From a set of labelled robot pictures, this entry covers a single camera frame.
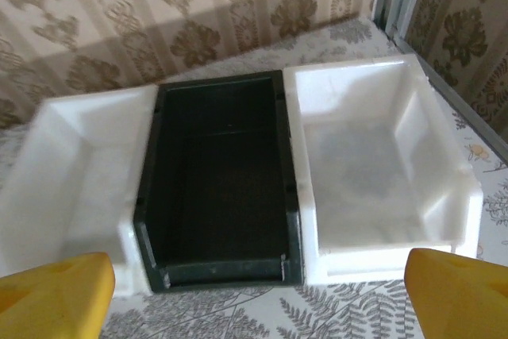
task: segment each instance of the white plastic container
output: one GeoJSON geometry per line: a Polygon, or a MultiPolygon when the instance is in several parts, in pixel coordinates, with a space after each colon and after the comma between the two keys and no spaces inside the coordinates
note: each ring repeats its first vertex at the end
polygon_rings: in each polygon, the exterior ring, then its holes
{"type": "Polygon", "coordinates": [[[308,284],[474,257],[483,193],[416,56],[284,69],[308,284]]]}
{"type": "Polygon", "coordinates": [[[44,103],[0,194],[0,277],[100,251],[115,296],[150,292],[133,211],[157,89],[44,103]]]}

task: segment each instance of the patterned tablecloth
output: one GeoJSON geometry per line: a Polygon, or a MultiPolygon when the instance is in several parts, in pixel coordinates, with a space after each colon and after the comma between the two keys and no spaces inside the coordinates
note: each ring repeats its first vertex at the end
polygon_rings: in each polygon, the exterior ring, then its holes
{"type": "MultiPolygon", "coordinates": [[[[308,33],[269,48],[217,62],[169,81],[238,75],[290,65],[398,54],[368,19],[308,33]]],[[[508,265],[506,165],[439,97],[439,102],[483,186],[478,258],[508,265]]],[[[0,132],[0,188],[27,126],[0,132]]],[[[423,338],[401,280],[327,287],[257,287],[142,295],[114,299],[104,338],[423,338]]]]}

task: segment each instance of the damask wallpaper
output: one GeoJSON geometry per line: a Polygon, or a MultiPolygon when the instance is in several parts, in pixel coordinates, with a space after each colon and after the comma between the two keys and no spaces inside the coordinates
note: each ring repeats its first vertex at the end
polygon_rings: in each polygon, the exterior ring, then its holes
{"type": "Polygon", "coordinates": [[[43,98],[158,81],[374,0],[0,0],[0,129],[43,98]]]}
{"type": "Polygon", "coordinates": [[[508,141],[508,0],[417,0],[406,39],[508,141]]]}

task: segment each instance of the yellow object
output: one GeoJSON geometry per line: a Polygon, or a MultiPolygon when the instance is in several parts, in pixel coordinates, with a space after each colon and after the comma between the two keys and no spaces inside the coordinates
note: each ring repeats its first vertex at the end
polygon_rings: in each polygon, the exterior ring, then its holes
{"type": "Polygon", "coordinates": [[[114,291],[105,253],[91,253],[0,279],[0,338],[94,338],[114,291]]]}
{"type": "Polygon", "coordinates": [[[508,338],[508,268],[413,249],[404,281],[426,339],[508,338]]]}

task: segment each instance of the wall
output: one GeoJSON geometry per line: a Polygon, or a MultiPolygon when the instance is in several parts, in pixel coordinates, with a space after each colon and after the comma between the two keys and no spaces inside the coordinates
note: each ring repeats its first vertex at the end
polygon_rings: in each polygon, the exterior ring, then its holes
{"type": "Polygon", "coordinates": [[[161,80],[373,0],[0,0],[0,128],[40,101],[161,80]]]}
{"type": "Polygon", "coordinates": [[[508,0],[417,0],[406,39],[508,137],[508,0]]]}

